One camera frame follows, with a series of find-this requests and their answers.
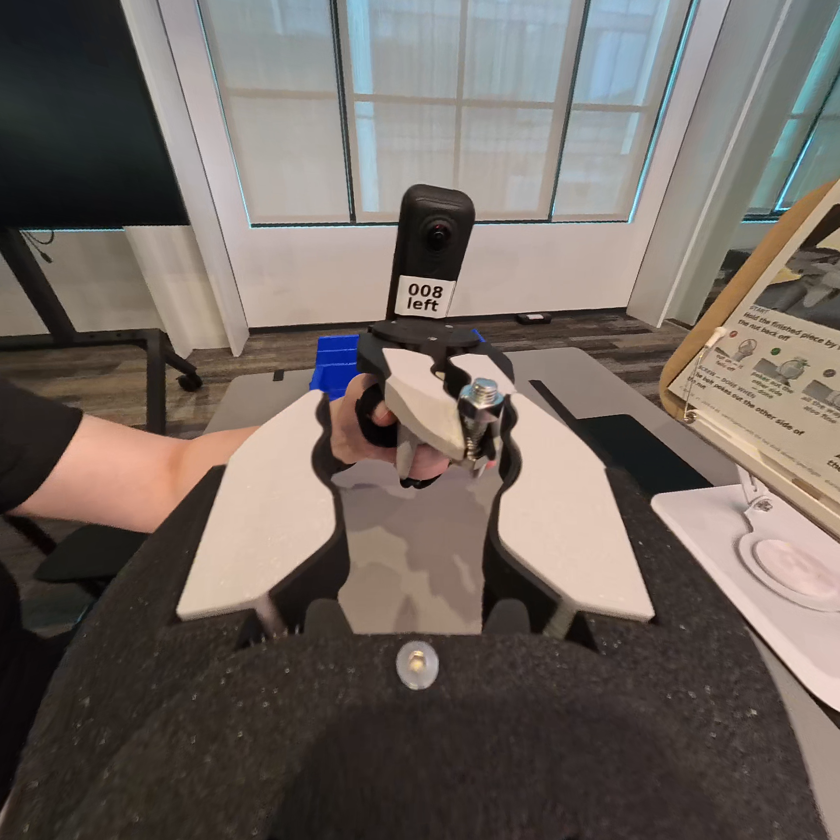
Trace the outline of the steel hex nut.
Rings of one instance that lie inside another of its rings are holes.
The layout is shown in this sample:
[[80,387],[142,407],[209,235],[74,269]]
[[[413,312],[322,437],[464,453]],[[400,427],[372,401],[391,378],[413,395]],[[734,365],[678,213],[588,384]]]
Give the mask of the steel hex nut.
[[504,402],[505,395],[496,381],[478,377],[461,389],[458,413],[466,426],[493,424],[501,417]]

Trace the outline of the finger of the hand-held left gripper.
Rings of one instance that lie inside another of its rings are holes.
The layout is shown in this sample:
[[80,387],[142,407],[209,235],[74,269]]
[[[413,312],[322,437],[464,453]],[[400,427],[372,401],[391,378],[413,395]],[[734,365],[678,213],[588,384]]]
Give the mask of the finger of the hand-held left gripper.
[[[488,353],[463,353],[450,358],[449,375],[449,383],[459,385],[458,392],[455,395],[456,402],[461,389],[465,385],[473,382],[476,378],[486,377],[496,381],[499,386],[499,391],[503,392],[505,395],[504,409],[501,416],[502,422],[502,418],[505,413],[506,399],[518,390],[513,378],[512,368],[508,362],[504,361],[500,355],[492,356]],[[456,407],[458,419],[460,421],[457,404]],[[499,432],[499,438],[498,450],[500,450],[501,446],[501,430]]]
[[456,400],[433,372],[434,359],[400,348],[385,348],[388,375],[384,402],[398,421],[395,462],[411,465],[419,445],[428,445],[448,460],[465,458],[466,442]]

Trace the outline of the printed instruction sheet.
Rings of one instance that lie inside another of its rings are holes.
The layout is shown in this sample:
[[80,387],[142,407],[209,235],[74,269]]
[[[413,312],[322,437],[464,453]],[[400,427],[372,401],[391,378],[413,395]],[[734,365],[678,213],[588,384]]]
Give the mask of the printed instruction sheet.
[[838,217],[823,222],[668,390],[695,434],[838,535]]

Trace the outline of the person's left hand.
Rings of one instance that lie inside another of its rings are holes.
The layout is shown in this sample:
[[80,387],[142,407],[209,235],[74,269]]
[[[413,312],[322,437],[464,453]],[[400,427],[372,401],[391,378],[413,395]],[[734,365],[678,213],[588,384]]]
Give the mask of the person's left hand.
[[[375,460],[396,465],[396,449],[373,446],[363,436],[355,405],[362,395],[378,381],[372,374],[357,374],[349,383],[343,397],[330,403],[331,447],[333,456],[344,465],[354,465],[364,460]],[[414,453],[408,478],[432,480],[449,468],[450,461],[434,448],[420,444]]]

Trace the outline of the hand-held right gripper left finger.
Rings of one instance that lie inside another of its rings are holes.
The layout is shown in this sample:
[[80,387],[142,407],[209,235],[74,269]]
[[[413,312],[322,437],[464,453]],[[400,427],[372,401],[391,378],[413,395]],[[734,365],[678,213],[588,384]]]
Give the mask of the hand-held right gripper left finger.
[[336,600],[350,551],[330,445],[329,399],[311,391],[259,427],[227,463],[176,607],[183,621],[253,610],[304,624]]

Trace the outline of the steel hex bolt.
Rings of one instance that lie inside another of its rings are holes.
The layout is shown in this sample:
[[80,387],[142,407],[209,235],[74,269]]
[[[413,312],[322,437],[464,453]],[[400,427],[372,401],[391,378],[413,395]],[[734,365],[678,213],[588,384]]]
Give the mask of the steel hex bolt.
[[494,380],[476,378],[458,396],[458,415],[465,439],[464,464],[475,477],[498,457],[504,395]]

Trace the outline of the black chair base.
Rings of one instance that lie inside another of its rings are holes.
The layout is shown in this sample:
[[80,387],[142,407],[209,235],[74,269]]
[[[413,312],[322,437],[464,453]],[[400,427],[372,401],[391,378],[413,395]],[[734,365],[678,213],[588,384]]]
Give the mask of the black chair base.
[[145,426],[153,434],[166,432],[167,368],[179,372],[177,379],[186,392],[196,392],[203,380],[194,365],[175,352],[161,329],[77,331],[57,294],[40,268],[21,230],[3,227],[1,253],[18,285],[47,328],[47,333],[1,338],[1,351],[66,350],[132,345],[145,354]]

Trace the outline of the person's left forearm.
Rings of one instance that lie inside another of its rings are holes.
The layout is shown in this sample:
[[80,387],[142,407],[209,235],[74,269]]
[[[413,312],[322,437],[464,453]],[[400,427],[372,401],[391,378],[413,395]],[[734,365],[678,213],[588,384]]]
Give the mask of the person's left forearm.
[[45,481],[11,513],[151,533],[256,430],[186,440],[85,415]]

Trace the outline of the white framed window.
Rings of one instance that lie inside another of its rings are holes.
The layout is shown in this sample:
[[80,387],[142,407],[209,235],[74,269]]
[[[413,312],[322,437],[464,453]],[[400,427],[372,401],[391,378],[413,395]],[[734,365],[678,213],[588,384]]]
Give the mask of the white framed window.
[[762,171],[745,225],[770,224],[811,190],[838,178],[838,2],[792,2],[768,67],[758,145]]
[[454,317],[629,310],[729,2],[121,2],[232,348],[385,312],[468,194]]

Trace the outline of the blue plastic bin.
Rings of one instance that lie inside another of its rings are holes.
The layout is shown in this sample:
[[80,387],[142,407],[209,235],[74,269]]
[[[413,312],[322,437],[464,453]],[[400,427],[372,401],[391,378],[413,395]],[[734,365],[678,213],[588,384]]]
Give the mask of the blue plastic bin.
[[360,334],[352,334],[318,339],[310,390],[323,391],[330,400],[337,399],[345,394],[350,381],[359,373],[371,373],[378,385],[384,385],[393,365],[388,362],[382,370],[375,366],[380,359],[377,347],[419,354],[425,371],[444,379],[448,358],[473,353],[484,342],[475,329],[446,321],[411,318],[389,318],[373,323],[364,336],[363,353],[358,351],[360,338]]

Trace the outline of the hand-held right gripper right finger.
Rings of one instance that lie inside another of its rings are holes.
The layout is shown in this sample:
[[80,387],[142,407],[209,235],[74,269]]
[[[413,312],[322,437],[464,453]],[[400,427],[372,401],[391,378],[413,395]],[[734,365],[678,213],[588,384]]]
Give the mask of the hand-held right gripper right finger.
[[566,635],[579,613],[649,623],[655,608],[598,454],[519,392],[505,401],[501,485],[482,559],[482,626],[518,601],[530,632]]

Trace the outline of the black display screen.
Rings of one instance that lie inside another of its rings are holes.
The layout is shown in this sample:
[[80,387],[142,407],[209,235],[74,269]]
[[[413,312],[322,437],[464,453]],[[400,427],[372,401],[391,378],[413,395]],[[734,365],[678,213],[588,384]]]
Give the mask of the black display screen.
[[1,224],[188,224],[118,1],[1,2]]

